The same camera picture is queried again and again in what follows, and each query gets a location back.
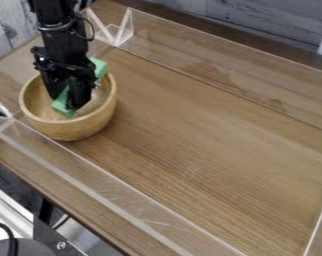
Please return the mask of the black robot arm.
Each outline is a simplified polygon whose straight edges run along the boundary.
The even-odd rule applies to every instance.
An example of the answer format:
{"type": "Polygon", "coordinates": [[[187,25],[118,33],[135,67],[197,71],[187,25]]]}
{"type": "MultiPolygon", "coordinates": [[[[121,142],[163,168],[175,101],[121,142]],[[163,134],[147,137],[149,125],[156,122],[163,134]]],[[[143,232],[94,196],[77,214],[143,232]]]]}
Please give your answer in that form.
{"type": "Polygon", "coordinates": [[[33,46],[34,69],[40,72],[48,94],[56,100],[64,90],[64,108],[80,109],[92,98],[96,65],[89,60],[88,21],[76,11],[77,0],[28,0],[36,14],[42,46],[33,46]]]}

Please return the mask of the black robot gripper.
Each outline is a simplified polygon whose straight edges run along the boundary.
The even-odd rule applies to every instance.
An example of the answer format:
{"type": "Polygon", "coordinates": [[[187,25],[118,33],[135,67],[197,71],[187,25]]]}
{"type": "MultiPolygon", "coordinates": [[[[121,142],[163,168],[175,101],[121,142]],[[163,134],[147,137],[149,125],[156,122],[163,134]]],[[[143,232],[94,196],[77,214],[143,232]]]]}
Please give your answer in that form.
{"type": "Polygon", "coordinates": [[[38,24],[38,31],[44,45],[33,46],[30,52],[48,94],[56,99],[68,83],[66,108],[80,109],[92,99],[97,80],[86,56],[93,37],[82,23],[38,24]]]}

